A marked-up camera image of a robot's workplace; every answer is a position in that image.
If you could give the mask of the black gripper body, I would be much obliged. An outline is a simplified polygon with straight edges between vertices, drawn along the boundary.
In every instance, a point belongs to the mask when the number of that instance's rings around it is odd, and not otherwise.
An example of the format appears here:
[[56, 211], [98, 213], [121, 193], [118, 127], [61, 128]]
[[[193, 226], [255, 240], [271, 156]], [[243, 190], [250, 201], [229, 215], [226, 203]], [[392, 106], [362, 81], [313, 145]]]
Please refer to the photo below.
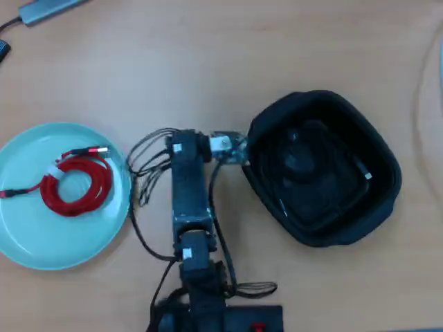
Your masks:
[[210, 138], [195, 129], [177, 129], [165, 139], [165, 145], [171, 160], [211, 161]]

